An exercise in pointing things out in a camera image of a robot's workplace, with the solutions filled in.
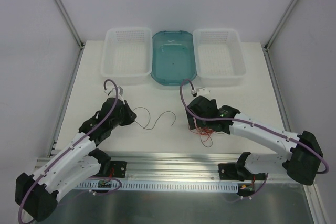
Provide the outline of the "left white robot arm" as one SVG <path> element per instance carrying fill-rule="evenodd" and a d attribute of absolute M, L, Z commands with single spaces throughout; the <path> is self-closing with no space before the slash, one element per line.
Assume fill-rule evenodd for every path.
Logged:
<path fill-rule="evenodd" d="M 106 177 L 111 159 L 98 146 L 118 126 L 136 119 L 121 96 L 108 97 L 94 116 L 83 122 L 70 143 L 47 164 L 28 175 L 21 173 L 15 181 L 15 201 L 19 205 L 18 223 L 26 212 L 33 221 L 47 219 L 62 198 L 91 176 Z"/>

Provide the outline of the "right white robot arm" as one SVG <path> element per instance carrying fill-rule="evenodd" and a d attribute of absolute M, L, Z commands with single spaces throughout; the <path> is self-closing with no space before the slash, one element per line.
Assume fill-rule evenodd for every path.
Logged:
<path fill-rule="evenodd" d="M 243 152 L 229 173 L 237 180 L 252 175 L 287 174 L 303 185 L 312 185 L 323 162 L 323 152 L 315 135 L 272 129 L 254 121 L 238 109 L 224 105 L 217 107 L 216 100 L 195 97 L 185 106 L 190 129 L 208 128 L 215 132 L 240 136 L 273 151 L 272 154 Z"/>

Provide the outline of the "right white perforated basket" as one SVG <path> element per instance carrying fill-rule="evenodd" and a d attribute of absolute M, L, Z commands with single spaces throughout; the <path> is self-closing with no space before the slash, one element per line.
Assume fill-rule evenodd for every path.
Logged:
<path fill-rule="evenodd" d="M 210 87 L 233 87 L 246 75 L 245 56 L 237 31 L 229 28 L 193 31 L 196 72 Z"/>

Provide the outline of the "white perforated basket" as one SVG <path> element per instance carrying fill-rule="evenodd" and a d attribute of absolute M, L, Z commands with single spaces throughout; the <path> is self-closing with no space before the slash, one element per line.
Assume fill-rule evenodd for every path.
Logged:
<path fill-rule="evenodd" d="M 193 31 L 196 72 L 210 87 L 233 87 L 246 75 L 245 56 L 237 31 L 229 28 Z"/>
<path fill-rule="evenodd" d="M 152 72 L 152 31 L 147 27 L 109 29 L 100 72 L 120 85 L 143 83 Z"/>

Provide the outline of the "teal transparent plastic bin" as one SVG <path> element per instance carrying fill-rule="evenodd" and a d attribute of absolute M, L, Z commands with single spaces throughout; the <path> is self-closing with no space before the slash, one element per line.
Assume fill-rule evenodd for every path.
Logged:
<path fill-rule="evenodd" d="M 153 38 L 152 78 L 163 86 L 179 86 L 197 76 L 193 36 L 183 30 L 160 31 Z"/>

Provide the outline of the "left white perforated basket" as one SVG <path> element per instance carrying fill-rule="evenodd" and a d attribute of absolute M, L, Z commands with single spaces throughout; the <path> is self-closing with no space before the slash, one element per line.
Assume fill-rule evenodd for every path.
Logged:
<path fill-rule="evenodd" d="M 100 72 L 120 85 L 143 83 L 152 72 L 152 31 L 147 27 L 109 29 Z"/>

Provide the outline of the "aluminium mounting rail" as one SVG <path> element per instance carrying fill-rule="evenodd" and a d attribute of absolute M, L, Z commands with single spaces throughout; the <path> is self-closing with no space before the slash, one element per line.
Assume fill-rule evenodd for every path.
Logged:
<path fill-rule="evenodd" d="M 218 164 L 234 163 L 238 154 L 174 154 L 109 151 L 113 161 L 127 162 L 126 179 L 219 181 Z"/>

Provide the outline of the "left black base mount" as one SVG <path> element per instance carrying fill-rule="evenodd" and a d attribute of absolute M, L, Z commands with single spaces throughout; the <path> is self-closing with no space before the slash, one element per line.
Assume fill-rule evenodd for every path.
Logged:
<path fill-rule="evenodd" d="M 127 171 L 126 161 L 111 161 L 110 163 L 110 177 L 125 178 Z"/>

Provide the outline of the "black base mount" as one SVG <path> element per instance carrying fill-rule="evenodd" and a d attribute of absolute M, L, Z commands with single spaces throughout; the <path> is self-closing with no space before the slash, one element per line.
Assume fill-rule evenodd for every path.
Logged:
<path fill-rule="evenodd" d="M 218 164 L 218 172 L 220 180 L 259 180 L 262 181 L 266 178 L 265 173 L 253 174 L 245 167 L 236 165 L 234 163 L 221 163 Z"/>
<path fill-rule="evenodd" d="M 111 161 L 110 163 L 110 177 L 125 178 L 127 171 L 126 161 Z"/>

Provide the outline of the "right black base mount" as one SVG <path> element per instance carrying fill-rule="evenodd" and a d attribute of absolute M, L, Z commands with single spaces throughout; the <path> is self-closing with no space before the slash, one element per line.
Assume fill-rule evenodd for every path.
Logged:
<path fill-rule="evenodd" d="M 266 178 L 265 173 L 253 174 L 245 167 L 236 165 L 234 163 L 221 163 L 218 164 L 218 172 L 220 180 L 259 180 L 262 181 Z"/>

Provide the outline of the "left aluminium frame post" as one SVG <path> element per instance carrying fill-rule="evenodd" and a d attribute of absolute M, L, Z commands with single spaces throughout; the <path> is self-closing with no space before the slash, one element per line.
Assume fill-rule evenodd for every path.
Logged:
<path fill-rule="evenodd" d="M 58 11 L 60 12 L 62 19 L 64 20 L 69 32 L 71 33 L 74 41 L 76 42 L 77 46 L 81 49 L 85 45 L 82 39 L 80 38 L 62 0 L 53 0 Z"/>

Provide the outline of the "aluminium frame post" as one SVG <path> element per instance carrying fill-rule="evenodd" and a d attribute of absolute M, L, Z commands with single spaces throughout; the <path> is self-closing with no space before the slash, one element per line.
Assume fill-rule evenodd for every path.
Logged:
<path fill-rule="evenodd" d="M 279 22 L 277 23 L 275 29 L 273 30 L 270 38 L 268 39 L 268 41 L 264 45 L 264 49 L 265 49 L 266 52 L 268 52 L 269 49 L 271 48 L 271 46 L 274 44 L 275 40 L 279 36 L 281 30 L 284 28 L 286 22 L 288 21 L 290 15 L 292 14 L 294 8 L 297 6 L 299 1 L 300 0 L 290 0 L 288 6 L 286 7 L 284 13 L 281 16 Z"/>
<path fill-rule="evenodd" d="M 62 19 L 64 20 L 69 32 L 71 33 L 74 41 L 76 42 L 77 46 L 81 49 L 85 45 L 82 39 L 80 38 L 62 0 L 53 0 L 58 11 L 60 12 Z"/>

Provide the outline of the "right aluminium frame post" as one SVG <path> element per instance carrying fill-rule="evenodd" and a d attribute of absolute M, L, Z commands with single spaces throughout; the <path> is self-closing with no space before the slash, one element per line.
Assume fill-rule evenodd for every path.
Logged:
<path fill-rule="evenodd" d="M 264 45 L 264 49 L 265 49 L 266 52 L 268 52 L 269 49 L 271 48 L 271 46 L 274 44 L 275 40 L 279 36 L 281 30 L 284 28 L 286 22 L 288 21 L 290 15 L 292 14 L 294 8 L 297 6 L 299 1 L 300 0 L 290 0 L 288 6 L 286 7 L 284 13 L 281 16 L 279 22 L 277 23 L 275 29 L 273 30 L 270 38 L 268 39 L 268 41 Z"/>

